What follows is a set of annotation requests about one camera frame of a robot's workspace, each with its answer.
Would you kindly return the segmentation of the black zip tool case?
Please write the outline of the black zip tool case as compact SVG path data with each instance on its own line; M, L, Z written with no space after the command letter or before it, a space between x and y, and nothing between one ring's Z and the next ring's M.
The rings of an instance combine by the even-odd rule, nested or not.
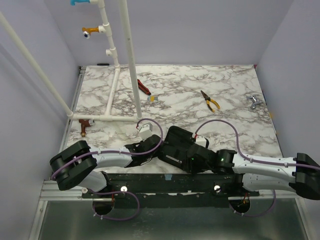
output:
M183 170L182 163L186 159L186 152L193 144L195 144L195 137L192 132L173 125L169 128L164 142L159 147L157 157L161 161ZM166 155L180 160L182 163L178 164L166 158Z

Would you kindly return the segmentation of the silver thinning scissors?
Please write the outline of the silver thinning scissors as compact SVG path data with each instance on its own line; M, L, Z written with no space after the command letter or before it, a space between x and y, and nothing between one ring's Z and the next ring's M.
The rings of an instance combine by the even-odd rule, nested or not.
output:
M176 159L176 158L174 158L174 157L172 157L172 156L166 155L165 157L166 157L167 159L171 160L171 161L174 161L174 162L178 163L178 164L182 164L182 161L181 161L181 160L178 160L178 159Z

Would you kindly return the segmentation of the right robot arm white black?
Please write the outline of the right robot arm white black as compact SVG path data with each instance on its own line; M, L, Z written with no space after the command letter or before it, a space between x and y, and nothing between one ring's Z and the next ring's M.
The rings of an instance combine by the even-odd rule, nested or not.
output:
M230 191L236 196L247 191L284 190L309 200L320 198L320 166L306 153L273 158L244 155L228 149L214 152L193 144L182 161L182 169L190 174L210 170L242 175L242 179L230 183Z

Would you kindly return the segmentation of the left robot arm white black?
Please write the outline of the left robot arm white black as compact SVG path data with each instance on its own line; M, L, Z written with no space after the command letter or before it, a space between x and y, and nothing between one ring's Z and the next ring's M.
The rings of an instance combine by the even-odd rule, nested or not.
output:
M61 191L76 186L93 190L99 197L110 194L111 185L105 173L98 168L132 168L141 166L156 155L162 138L153 134L138 143L127 144L118 149L90 147L80 140L54 156L50 161L52 179Z

